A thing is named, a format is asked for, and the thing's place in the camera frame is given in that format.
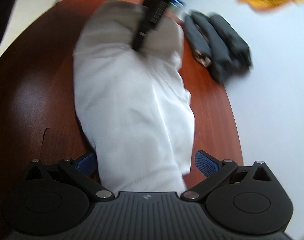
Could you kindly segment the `white cream garment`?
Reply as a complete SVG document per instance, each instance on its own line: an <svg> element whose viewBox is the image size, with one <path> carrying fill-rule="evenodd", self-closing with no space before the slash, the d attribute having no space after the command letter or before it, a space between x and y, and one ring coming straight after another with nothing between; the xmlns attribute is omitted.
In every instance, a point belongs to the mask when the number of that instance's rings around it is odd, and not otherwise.
<svg viewBox="0 0 304 240"><path fill-rule="evenodd" d="M163 17L135 51L143 15L141 5L109 0L87 21L73 52L74 105L104 187L182 193L195 131L179 74L183 30Z"/></svg>

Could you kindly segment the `green and blue bag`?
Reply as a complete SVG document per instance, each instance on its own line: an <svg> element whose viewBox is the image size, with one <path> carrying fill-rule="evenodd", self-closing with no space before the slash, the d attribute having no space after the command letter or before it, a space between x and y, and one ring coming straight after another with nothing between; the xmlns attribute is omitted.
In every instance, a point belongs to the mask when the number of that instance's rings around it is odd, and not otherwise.
<svg viewBox="0 0 304 240"><path fill-rule="evenodd" d="M186 7L186 3L183 0L171 0L170 7L173 10L182 10Z"/></svg>

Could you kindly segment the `dark grey folded jacket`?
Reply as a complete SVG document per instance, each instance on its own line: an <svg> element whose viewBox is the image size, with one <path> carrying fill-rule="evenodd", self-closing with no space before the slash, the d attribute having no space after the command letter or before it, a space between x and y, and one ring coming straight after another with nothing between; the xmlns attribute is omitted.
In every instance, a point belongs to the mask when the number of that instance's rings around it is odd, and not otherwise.
<svg viewBox="0 0 304 240"><path fill-rule="evenodd" d="M246 41L219 14L209 16L192 11L184 17L184 34L194 59L217 83L246 74L252 66Z"/></svg>

